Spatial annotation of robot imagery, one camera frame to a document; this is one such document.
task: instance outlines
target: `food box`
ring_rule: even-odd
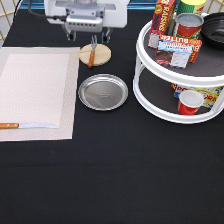
[[[175,11],[175,0],[158,0],[149,34],[148,47],[156,49],[159,37],[166,34]]]
[[[172,37],[172,36],[166,36],[166,35],[161,35],[160,40],[167,40],[167,41],[173,41],[173,42],[177,42],[177,43],[193,45],[193,53],[190,57],[189,62],[195,62],[195,60],[198,56],[198,52],[201,49],[201,44],[202,44],[201,40]]]
[[[185,68],[192,53],[192,45],[171,40],[160,40],[155,60],[161,65]]]

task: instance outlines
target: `round metal lid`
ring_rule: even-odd
[[[121,106],[128,97],[127,85],[118,77],[99,74],[86,79],[79,87],[79,98],[95,110],[112,110]]]

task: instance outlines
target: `metal lid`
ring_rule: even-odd
[[[176,22],[186,27],[199,27],[204,23],[204,19],[194,13],[181,13],[176,17]]]
[[[78,93],[87,107],[105,111],[121,106],[128,97],[128,88],[116,76],[99,74],[86,79]]]

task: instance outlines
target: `can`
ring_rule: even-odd
[[[182,13],[175,19],[173,36],[187,39],[197,39],[204,19],[194,13]]]
[[[206,0],[181,0],[178,6],[177,15],[186,12],[201,15],[205,2]]]

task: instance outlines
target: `snack package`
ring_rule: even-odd
[[[203,106],[212,108],[219,94],[221,93],[222,89],[223,87],[197,88],[197,87],[185,87],[185,86],[177,85],[175,93],[174,93],[174,97],[179,98],[179,94],[184,90],[195,90],[203,94],[204,96]]]
[[[201,49],[201,44],[202,44],[201,40],[172,37],[172,36],[166,36],[166,35],[161,35],[160,40],[167,40],[167,41],[173,41],[173,42],[177,42],[177,43],[184,43],[184,44],[192,45],[193,53],[190,57],[189,62],[193,62],[193,63],[195,62],[195,60],[198,56],[198,52]]]
[[[161,65],[185,68],[192,52],[192,45],[170,40],[159,40],[155,60]]]
[[[156,49],[159,37],[166,34],[175,11],[175,0],[158,0],[149,34],[148,47]]]

